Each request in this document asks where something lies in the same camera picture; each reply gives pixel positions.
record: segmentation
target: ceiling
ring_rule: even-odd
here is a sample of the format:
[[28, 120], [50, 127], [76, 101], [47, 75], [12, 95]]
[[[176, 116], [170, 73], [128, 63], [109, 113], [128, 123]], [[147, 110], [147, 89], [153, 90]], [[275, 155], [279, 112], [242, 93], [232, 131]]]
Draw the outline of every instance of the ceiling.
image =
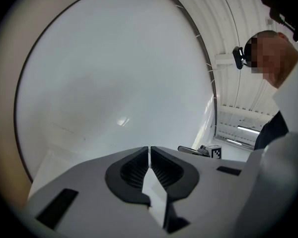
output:
[[179, 0], [194, 20], [211, 60], [217, 92], [217, 129], [215, 137], [231, 139], [252, 148], [257, 134], [238, 129], [243, 126], [260, 131], [278, 112], [272, 100], [275, 89], [251, 73], [236, 68], [232, 50], [244, 47], [259, 31], [292, 33], [269, 17], [269, 8], [261, 0]]

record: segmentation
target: curved metal edge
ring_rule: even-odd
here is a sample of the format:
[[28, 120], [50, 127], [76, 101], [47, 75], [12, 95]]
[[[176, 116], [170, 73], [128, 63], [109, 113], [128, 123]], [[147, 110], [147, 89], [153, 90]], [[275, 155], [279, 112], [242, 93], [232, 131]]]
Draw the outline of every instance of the curved metal edge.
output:
[[[205, 43], [201, 37], [200, 31], [198, 30], [196, 24], [194, 23], [192, 17], [190, 16], [190, 14], [188, 13], [188, 11], [185, 9], [185, 7], [183, 6], [183, 4], [179, 1], [179, 0], [172, 0], [176, 5], [179, 5], [180, 7], [179, 10], [183, 13], [183, 15], [185, 16], [185, 18], [188, 20], [189, 24], [191, 25], [193, 31], [196, 33], [196, 35], [200, 35], [197, 37], [199, 44], [201, 46], [202, 52], [204, 54], [204, 57], [207, 61], [208, 64], [211, 64], [211, 60], [209, 57], [209, 53], [207, 51], [207, 48], [205, 46]], [[214, 130], [214, 136], [216, 136], [217, 133], [217, 125], [218, 125], [218, 102], [217, 102], [217, 90], [215, 87], [215, 79], [214, 79], [214, 74], [213, 71], [210, 71], [210, 79], [211, 79], [211, 84], [212, 84], [212, 89], [213, 89], [213, 100], [214, 100], [214, 109], [215, 109], [215, 130]]]
[[18, 130], [17, 130], [17, 123], [16, 123], [16, 105], [17, 105], [17, 99], [18, 99], [18, 93], [19, 93], [19, 88], [20, 88], [20, 84], [21, 84], [21, 80], [22, 80], [22, 76], [23, 76], [23, 72], [24, 72], [24, 69], [26, 67], [26, 64], [35, 48], [35, 46], [37, 45], [37, 43], [39, 42], [39, 40], [41, 39], [41, 37], [44, 35], [44, 33], [46, 32], [46, 30], [54, 23], [54, 21], [56, 19], [58, 19], [59, 16], [61, 16], [66, 10], [68, 10], [70, 7], [72, 7], [74, 4], [76, 4], [78, 1], [80, 0], [76, 0], [74, 1], [73, 3], [71, 3], [69, 6], [67, 6], [64, 10], [62, 10], [47, 26], [46, 28], [43, 30], [43, 32], [39, 35], [39, 37], [36, 39], [36, 41], [34, 42], [32, 48], [30, 49], [30, 52], [29, 54], [27, 55], [26, 59], [25, 59], [25, 62], [22, 66], [22, 69], [21, 69], [21, 72], [20, 72], [20, 76], [19, 76], [19, 79], [18, 79], [18, 83], [16, 85], [16, 90], [15, 90], [15, 96], [14, 96], [14, 103], [13, 103], [13, 127], [14, 127], [14, 136], [15, 136], [15, 141], [16, 141], [16, 146], [18, 148], [18, 152], [19, 152], [19, 156], [20, 156], [20, 159], [21, 159], [21, 162], [23, 164], [23, 167], [25, 169], [25, 172], [26, 174], [28, 175], [31, 183], [33, 183], [33, 178], [27, 168], [27, 165], [25, 163], [25, 160], [24, 160], [24, 157], [23, 157], [23, 154], [22, 154], [22, 150], [21, 150], [21, 146], [20, 146], [20, 142], [19, 142], [19, 136], [18, 136]]
[[105, 173], [105, 181], [110, 191], [122, 201], [134, 204], [144, 204], [150, 206], [150, 198], [142, 192], [128, 185], [121, 177], [120, 171], [123, 165], [133, 160], [135, 157], [145, 154], [148, 161], [148, 147], [145, 146], [135, 153], [111, 164]]
[[160, 154], [179, 165], [184, 171], [183, 176], [166, 190], [168, 202], [172, 203], [188, 197], [199, 182], [200, 174], [198, 170], [193, 165], [164, 152], [156, 146], [151, 147], [150, 154]]

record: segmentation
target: white shirt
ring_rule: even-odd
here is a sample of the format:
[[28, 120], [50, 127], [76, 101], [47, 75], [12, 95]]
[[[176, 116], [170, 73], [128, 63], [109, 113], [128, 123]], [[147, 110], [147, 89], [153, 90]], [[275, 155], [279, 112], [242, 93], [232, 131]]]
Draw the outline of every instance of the white shirt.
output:
[[298, 62], [273, 96], [289, 132], [298, 133]]

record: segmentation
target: white curved wall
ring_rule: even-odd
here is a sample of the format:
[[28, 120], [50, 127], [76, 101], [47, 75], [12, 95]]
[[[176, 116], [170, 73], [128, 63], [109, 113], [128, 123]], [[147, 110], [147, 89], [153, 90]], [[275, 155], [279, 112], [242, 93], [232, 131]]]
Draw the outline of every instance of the white curved wall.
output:
[[31, 187], [17, 149], [13, 103], [24, 61], [44, 28], [77, 0], [18, 0], [0, 26], [0, 193], [22, 206]]
[[17, 129], [32, 177], [55, 145], [91, 157], [198, 146], [214, 115], [207, 71], [171, 0], [81, 0], [43, 35], [21, 81]]

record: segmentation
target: fluorescent light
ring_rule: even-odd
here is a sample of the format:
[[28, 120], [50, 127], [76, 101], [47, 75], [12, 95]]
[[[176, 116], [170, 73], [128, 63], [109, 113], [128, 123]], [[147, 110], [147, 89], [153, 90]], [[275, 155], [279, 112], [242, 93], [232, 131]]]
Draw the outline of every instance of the fluorescent light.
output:
[[232, 143], [237, 144], [237, 145], [242, 145], [241, 143], [238, 143], [238, 142], [230, 140], [230, 139], [227, 139], [227, 141], [232, 142]]
[[242, 127], [242, 126], [237, 126], [237, 128], [242, 129], [242, 130], [246, 130], [246, 131], [249, 131], [249, 132], [253, 132], [253, 133], [256, 133], [256, 134], [260, 133], [260, 131], [253, 130], [253, 129], [248, 129], [248, 128], [245, 128], [245, 127]]

